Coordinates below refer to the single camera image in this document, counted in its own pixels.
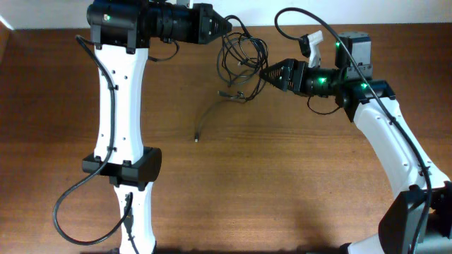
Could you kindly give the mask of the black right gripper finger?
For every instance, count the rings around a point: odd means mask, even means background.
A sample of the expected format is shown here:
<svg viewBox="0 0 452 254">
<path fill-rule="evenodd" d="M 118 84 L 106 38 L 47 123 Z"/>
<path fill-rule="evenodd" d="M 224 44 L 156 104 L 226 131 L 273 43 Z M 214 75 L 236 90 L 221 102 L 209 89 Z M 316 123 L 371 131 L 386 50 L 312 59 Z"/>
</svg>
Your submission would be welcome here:
<svg viewBox="0 0 452 254">
<path fill-rule="evenodd" d="M 287 92 L 289 90 L 289 83 L 290 79 L 283 76 L 278 76 L 276 78 L 264 76 L 263 79 L 267 82 L 276 87 L 279 90 L 282 90 L 284 92 Z"/>
<path fill-rule="evenodd" d="M 289 80 L 295 59 L 284 59 L 260 71 L 259 77 L 264 80 Z"/>
</svg>

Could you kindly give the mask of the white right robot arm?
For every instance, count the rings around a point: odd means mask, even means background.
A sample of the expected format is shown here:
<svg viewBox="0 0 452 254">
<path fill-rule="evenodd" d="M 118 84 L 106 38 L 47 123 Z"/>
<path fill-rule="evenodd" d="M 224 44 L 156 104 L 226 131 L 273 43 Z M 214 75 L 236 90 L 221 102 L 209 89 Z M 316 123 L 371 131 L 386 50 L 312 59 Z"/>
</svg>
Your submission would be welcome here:
<svg viewBox="0 0 452 254">
<path fill-rule="evenodd" d="M 336 43 L 334 69 L 320 67 L 321 32 L 302 37 L 309 61 L 285 59 L 263 69 L 262 79 L 303 97 L 334 96 L 363 132 L 384 168 L 394 201 L 377 234 L 346 243 L 339 253 L 451 252 L 451 180 L 430 160 L 408 128 L 394 91 L 372 78 L 371 39 L 344 32 Z"/>
</svg>

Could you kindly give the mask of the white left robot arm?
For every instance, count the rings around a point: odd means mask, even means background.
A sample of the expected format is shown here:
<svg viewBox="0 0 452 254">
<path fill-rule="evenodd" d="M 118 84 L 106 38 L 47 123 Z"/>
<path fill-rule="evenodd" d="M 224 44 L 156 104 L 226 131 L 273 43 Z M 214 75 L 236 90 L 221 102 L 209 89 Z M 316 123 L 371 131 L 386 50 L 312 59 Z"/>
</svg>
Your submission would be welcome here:
<svg viewBox="0 0 452 254">
<path fill-rule="evenodd" d="M 151 193 L 162 152 L 141 138 L 141 88 L 150 38 L 207 44 L 232 24 L 210 4 L 186 7 L 166 1 L 94 1 L 87 10 L 90 38 L 100 62 L 100 125 L 84 172 L 106 176 L 119 201 L 120 253 L 153 253 Z"/>
</svg>

